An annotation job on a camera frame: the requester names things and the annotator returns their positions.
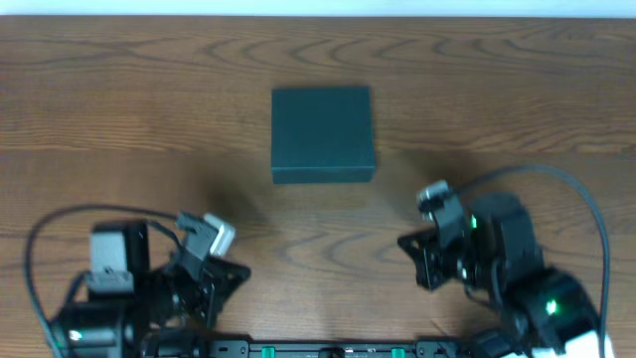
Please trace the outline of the dark green box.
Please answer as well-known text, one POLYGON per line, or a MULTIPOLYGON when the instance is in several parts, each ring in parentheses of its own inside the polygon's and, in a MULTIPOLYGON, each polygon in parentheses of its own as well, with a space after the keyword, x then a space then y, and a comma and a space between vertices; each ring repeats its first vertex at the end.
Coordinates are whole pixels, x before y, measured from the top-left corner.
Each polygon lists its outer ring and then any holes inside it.
POLYGON ((278 88, 271 92, 275 184, 364 183, 376 171, 368 87, 278 88))

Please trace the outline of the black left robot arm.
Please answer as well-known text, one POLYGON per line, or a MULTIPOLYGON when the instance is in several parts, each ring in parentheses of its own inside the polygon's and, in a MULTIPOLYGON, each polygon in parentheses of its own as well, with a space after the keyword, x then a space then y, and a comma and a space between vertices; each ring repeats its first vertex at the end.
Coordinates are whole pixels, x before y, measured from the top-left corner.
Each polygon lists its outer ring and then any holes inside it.
POLYGON ((149 229, 177 239, 155 221, 105 222, 90 233, 90 269, 77 276, 50 326, 64 357, 139 357, 143 341, 175 318, 215 326, 225 302, 250 277, 246 266, 178 245, 152 268, 149 229))

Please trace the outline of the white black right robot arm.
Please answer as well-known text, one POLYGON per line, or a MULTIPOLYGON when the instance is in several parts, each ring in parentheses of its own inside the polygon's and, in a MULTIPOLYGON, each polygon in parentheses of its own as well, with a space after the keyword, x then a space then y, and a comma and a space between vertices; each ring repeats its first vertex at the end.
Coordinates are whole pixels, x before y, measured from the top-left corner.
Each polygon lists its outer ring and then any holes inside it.
POLYGON ((599 312, 570 273, 545 263, 531 216, 511 192, 491 192, 468 205, 450 194, 426 199, 431 229, 398 238, 415 266, 416 283, 434 291, 455 279, 471 295, 483 290, 485 306, 502 321, 513 352, 564 354, 575 339, 600 343, 599 312))

